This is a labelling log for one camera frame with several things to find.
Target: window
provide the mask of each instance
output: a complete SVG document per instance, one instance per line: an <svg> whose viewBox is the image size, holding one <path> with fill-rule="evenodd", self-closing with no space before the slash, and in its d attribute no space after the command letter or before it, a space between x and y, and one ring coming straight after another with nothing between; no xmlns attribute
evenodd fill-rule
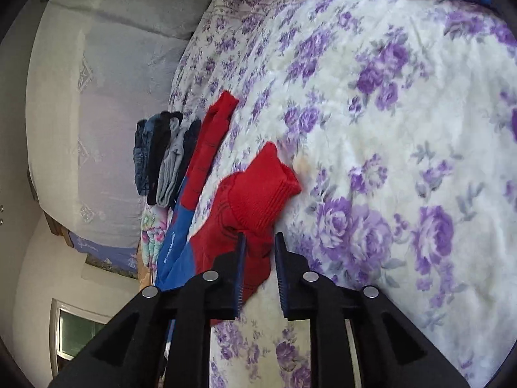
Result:
<svg viewBox="0 0 517 388"><path fill-rule="evenodd" d="M53 299L50 316L52 377L55 377L110 319L105 315Z"/></svg>

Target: white wall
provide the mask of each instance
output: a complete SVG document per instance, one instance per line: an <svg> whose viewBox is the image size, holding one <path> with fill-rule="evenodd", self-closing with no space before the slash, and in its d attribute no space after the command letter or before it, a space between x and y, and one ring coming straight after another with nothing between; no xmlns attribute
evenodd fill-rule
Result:
<svg viewBox="0 0 517 388"><path fill-rule="evenodd" d="M25 249L41 215L27 181L25 88L45 5L29 0L0 44L0 336L12 352L12 308Z"/></svg>
<svg viewBox="0 0 517 388"><path fill-rule="evenodd" d="M102 315L115 315L138 292L137 280L95 269L86 254L48 230L44 216L29 242L16 292L14 357L36 388L48 385L52 298Z"/></svg>

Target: metal screw head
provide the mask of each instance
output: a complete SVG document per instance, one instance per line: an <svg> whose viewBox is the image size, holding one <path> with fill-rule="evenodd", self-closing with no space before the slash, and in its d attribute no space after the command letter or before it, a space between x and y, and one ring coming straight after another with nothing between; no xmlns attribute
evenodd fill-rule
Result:
<svg viewBox="0 0 517 388"><path fill-rule="evenodd" d="M379 290L374 286L366 286L363 289L363 293L366 297L370 299L375 299L379 295Z"/></svg>
<svg viewBox="0 0 517 388"><path fill-rule="evenodd" d="M303 279L305 281L310 281L310 282L313 282L313 281L316 281L317 279L319 279L319 275L318 273L315 273L314 271L307 271L303 274Z"/></svg>
<svg viewBox="0 0 517 388"><path fill-rule="evenodd" d="M219 278L219 273L214 270L208 270L203 273L203 279L206 281L216 281Z"/></svg>
<svg viewBox="0 0 517 388"><path fill-rule="evenodd" d="M142 296L148 299L155 297L158 294L158 288L156 286L147 286L142 290Z"/></svg>

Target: bed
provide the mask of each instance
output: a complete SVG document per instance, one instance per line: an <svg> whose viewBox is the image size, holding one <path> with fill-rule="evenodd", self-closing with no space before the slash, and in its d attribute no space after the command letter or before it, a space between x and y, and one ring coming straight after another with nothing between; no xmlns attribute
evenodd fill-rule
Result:
<svg viewBox="0 0 517 388"><path fill-rule="evenodd" d="M40 205L85 240L136 249L136 123L167 109L211 0L50 0L30 58L26 128Z"/></svg>
<svg viewBox="0 0 517 388"><path fill-rule="evenodd" d="M239 99L189 235L267 141L303 191L276 230L338 285L382 288L483 387L517 338L517 41L460 0L213 0L174 75L187 118ZM211 332L210 386L309 387L275 268Z"/></svg>

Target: purple floral bedspread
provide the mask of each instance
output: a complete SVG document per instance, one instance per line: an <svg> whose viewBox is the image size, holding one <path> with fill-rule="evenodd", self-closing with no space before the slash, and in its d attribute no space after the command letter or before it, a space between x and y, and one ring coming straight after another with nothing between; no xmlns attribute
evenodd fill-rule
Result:
<svg viewBox="0 0 517 388"><path fill-rule="evenodd" d="M456 0L213 0L170 109L240 102L203 190L273 141L302 194L277 230L338 285L381 287L482 387L517 338L517 41ZM276 274L212 332L213 388L309 387Z"/></svg>

